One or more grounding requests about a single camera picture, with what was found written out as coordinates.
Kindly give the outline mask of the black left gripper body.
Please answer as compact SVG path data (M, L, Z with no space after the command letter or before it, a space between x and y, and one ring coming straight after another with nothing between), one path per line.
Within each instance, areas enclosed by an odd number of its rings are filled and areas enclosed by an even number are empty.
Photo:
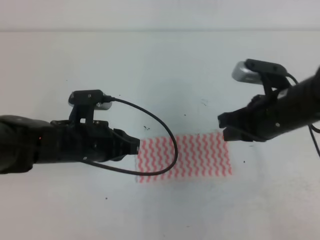
M57 130L55 160L62 163L88 160L106 162L118 158L116 137L107 121L95 120L92 124L70 120L53 120Z

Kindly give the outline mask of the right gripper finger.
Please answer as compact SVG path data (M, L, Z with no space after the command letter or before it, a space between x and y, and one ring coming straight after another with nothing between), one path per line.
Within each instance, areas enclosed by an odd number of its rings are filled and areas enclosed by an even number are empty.
M232 112L224 112L218 117L219 128L244 127L248 120L248 110L244 107Z
M253 142L254 138L252 138L252 135L248 132L245 132L242 129L234 128L227 126L223 131L223 139L226 142Z

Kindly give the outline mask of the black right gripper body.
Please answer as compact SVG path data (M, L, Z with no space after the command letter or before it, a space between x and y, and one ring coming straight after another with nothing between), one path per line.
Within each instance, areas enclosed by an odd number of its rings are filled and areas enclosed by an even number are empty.
M280 121L275 113L277 95L256 95L239 111L239 134L244 142L266 142L280 135Z

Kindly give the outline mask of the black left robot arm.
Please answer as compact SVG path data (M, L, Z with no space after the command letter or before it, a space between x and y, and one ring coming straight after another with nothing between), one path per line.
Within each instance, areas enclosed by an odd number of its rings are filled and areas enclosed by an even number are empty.
M139 148L138 138L111 129L106 121L87 124L15 115L0 118L1 174L26 173L35 164L117 162L137 155Z

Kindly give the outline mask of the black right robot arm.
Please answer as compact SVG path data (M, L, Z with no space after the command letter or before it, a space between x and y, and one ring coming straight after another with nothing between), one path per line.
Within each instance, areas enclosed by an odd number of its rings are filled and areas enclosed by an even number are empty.
M226 142L266 142L320 119L320 73L269 95L258 94L249 104L218 117Z

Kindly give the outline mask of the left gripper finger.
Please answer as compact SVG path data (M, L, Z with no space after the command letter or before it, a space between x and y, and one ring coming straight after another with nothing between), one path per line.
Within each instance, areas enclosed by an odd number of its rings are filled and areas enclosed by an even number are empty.
M133 148L117 148L112 152L112 156L109 160L113 162L119 162L128 155L137 155L139 153L139 149L139 146Z
M130 146L131 148L139 148L140 147L140 140L136 137L128 135L125 131L121 129L114 128L113 132L117 135L126 145Z

